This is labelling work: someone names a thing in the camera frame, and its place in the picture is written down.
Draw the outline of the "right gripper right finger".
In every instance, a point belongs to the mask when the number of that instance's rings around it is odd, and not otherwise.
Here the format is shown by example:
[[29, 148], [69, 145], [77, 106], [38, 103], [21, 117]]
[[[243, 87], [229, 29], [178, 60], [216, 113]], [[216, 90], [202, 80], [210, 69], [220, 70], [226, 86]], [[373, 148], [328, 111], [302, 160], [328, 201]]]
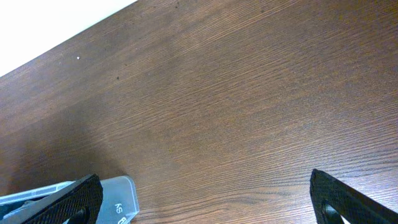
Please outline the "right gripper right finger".
[[312, 170], [310, 197], [318, 223], [397, 223], [396, 212], [322, 170]]

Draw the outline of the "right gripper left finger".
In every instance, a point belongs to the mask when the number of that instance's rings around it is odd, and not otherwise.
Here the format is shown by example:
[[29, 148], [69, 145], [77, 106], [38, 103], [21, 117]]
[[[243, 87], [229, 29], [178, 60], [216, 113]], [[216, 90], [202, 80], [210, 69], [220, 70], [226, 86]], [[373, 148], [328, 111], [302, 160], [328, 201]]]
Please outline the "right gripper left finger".
[[95, 224], [103, 202], [103, 187], [96, 174], [87, 175], [40, 200], [29, 200], [1, 223]]

